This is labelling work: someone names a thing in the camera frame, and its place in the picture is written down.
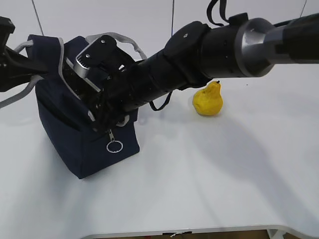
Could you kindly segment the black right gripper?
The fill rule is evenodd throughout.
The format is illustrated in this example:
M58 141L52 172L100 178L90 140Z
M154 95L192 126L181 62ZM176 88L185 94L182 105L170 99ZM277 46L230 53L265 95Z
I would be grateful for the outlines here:
M166 58L125 63L103 60L97 67L106 71L109 79L91 98L95 130L112 129L130 112L172 92L172 63Z

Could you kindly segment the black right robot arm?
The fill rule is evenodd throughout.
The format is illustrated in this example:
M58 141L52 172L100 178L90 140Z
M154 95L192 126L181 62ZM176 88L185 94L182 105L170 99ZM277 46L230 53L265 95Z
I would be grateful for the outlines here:
M94 103L98 128L109 129L129 112L174 90L200 88L212 79L254 78L276 64L319 61L319 16L273 25L263 18L235 15L210 28L194 21L176 32L153 56L136 62L104 36L85 55L89 67L109 74Z

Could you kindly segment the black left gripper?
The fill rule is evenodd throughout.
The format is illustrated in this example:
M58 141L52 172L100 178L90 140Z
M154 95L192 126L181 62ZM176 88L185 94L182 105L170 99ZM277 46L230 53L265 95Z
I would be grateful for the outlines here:
M28 83L30 77L47 73L44 64L29 59L6 46L9 35L15 30L9 18L0 18L0 91L6 92Z

